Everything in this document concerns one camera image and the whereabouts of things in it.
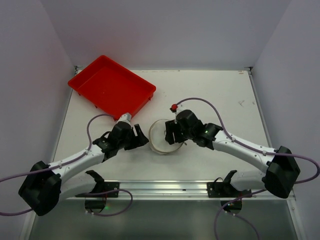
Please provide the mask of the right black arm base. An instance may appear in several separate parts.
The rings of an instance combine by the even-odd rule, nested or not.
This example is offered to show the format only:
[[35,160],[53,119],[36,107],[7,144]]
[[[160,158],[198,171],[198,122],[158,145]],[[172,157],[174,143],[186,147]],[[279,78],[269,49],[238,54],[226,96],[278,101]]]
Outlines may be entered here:
[[[252,191],[242,190],[239,191],[231,185],[232,176],[236,173],[236,170],[230,171],[225,178],[218,177],[214,181],[206,183],[207,195],[209,198],[237,198],[246,194],[250,194]],[[228,203],[223,207],[224,211],[231,214],[239,214],[242,210],[242,200]]]

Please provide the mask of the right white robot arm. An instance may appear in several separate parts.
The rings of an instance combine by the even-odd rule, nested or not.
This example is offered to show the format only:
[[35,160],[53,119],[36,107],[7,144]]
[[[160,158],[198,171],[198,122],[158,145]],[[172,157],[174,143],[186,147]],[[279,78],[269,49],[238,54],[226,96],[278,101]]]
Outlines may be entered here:
[[169,145],[191,140],[197,146],[232,155],[255,170],[231,170],[223,180],[221,189],[228,194],[250,190],[267,190],[274,196],[286,199],[300,174],[300,168],[291,151],[263,147],[227,135],[214,123],[202,123],[189,109],[176,114],[174,120],[165,122],[165,141]]

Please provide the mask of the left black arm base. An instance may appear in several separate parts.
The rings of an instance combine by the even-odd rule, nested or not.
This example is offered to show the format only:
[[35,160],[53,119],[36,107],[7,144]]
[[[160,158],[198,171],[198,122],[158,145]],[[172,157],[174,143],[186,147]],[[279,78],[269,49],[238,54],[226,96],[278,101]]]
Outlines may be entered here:
[[85,200],[84,208],[90,213],[101,213],[105,207],[107,206],[107,198],[117,198],[119,193],[112,192],[110,194],[102,194],[103,192],[108,192],[111,190],[117,190],[120,188],[120,183],[118,181],[107,181],[103,179],[97,172],[94,170],[87,170],[85,172],[86,175],[90,176],[94,180],[93,189],[89,192],[89,194],[97,194],[99,195],[91,195],[88,193],[77,194],[77,198],[100,198],[100,200]]

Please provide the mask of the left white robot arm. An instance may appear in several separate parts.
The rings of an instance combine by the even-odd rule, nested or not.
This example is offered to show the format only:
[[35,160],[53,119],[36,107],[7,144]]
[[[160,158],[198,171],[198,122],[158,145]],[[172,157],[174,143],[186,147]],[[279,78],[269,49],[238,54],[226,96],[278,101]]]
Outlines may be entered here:
[[115,193],[117,188],[107,187],[103,177],[90,168],[116,156],[119,150],[133,150],[148,142],[138,124],[118,121],[82,152],[50,164],[35,163],[18,194],[38,216],[44,216],[70,197],[105,197],[108,192]]

